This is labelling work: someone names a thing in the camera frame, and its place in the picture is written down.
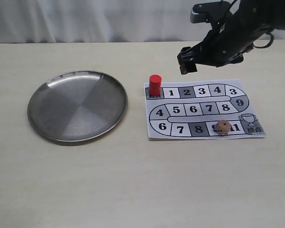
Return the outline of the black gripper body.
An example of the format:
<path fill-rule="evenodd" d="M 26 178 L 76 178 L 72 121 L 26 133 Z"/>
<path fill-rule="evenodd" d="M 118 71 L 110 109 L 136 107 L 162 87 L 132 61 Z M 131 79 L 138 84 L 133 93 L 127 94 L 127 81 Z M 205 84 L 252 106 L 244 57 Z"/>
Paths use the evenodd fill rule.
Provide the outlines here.
<path fill-rule="evenodd" d="M 274 42 L 270 27 L 252 25 L 224 24 L 221 31 L 211 34 L 192 48 L 190 63 L 214 67 L 237 64 L 244 60 L 243 55 L 255 48 L 264 49 Z M 263 46 L 254 42 L 262 35 L 268 35 L 269 41 Z"/>

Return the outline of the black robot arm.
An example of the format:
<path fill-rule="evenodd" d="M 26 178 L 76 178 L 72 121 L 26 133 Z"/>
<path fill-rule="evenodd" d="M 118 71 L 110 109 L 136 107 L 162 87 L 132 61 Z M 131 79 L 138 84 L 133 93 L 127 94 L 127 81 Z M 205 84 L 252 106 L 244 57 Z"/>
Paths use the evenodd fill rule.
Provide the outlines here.
<path fill-rule="evenodd" d="M 272 32 L 285 30 L 285 0 L 242 0 L 238 10 L 230 10 L 235 2 L 225 0 L 200 3 L 191 8 L 193 24 L 209 23 L 211 30 L 192 47 L 183 47 L 177 55 L 181 74 L 194 73 L 197 65 L 222 67 L 243 62 L 245 53 L 256 48 L 254 42 L 268 34 L 268 48 L 274 41 Z"/>

